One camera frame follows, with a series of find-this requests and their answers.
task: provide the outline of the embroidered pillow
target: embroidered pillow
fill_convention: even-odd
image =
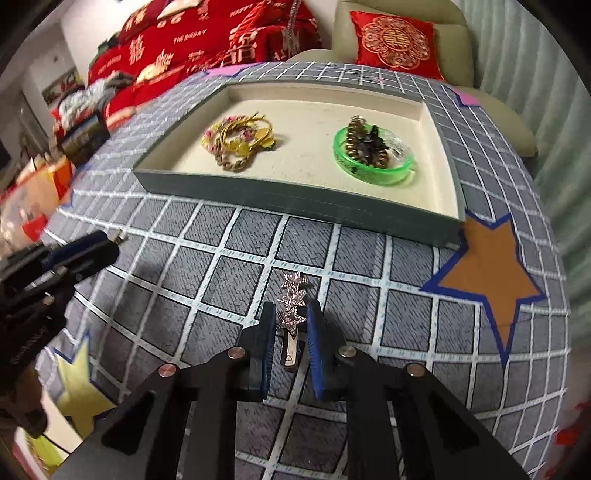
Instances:
[[[397,15],[350,12],[359,51],[355,63],[445,82],[437,65],[431,22]]]

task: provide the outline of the gray tablecloth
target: gray tablecloth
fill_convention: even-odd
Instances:
[[[441,126],[468,208],[493,221],[512,213],[524,264],[548,300],[522,306],[509,364],[480,303],[419,287],[451,250],[240,205],[148,194],[130,166],[191,108],[225,82],[322,80],[422,96]],[[347,339],[380,361],[427,365],[532,475],[556,431],[566,373],[568,304],[550,223],[521,160],[480,107],[461,107],[438,82],[355,65],[268,63],[234,79],[198,74],[162,95],[105,144],[74,185],[73,204],[44,240],[94,229],[129,232],[117,263],[81,284],[54,346],[73,356],[90,334],[92,380],[113,401],[162,362],[206,362],[231,346],[282,273],[299,270],[309,296]],[[307,351],[296,374],[278,364],[269,398],[240,404],[236,478],[291,480],[346,474],[342,404],[320,404]],[[54,397],[62,384],[52,351],[38,360]]]

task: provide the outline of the orange star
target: orange star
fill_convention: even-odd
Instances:
[[[467,212],[463,233],[461,248],[422,290],[481,301],[504,367],[520,305],[546,296],[519,258],[511,214],[490,224]]]

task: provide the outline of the beaded bracelet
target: beaded bracelet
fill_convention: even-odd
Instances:
[[[257,128],[257,122],[263,122],[267,127]],[[229,138],[237,132],[240,132],[238,137]],[[230,171],[243,170],[259,149],[271,150],[275,144],[273,126],[258,113],[227,116],[205,130],[201,139],[201,145],[214,156],[217,164]],[[240,158],[232,163],[228,160],[231,154]]]

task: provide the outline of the box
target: box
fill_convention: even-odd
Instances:
[[[244,171],[224,171],[200,144],[228,115],[260,112],[277,147]],[[335,162],[335,133],[360,115],[398,135],[413,151],[413,174],[377,186]],[[228,83],[180,119],[134,165],[151,193],[276,210],[388,233],[422,243],[457,244],[465,201],[439,126],[420,98],[321,82]]]

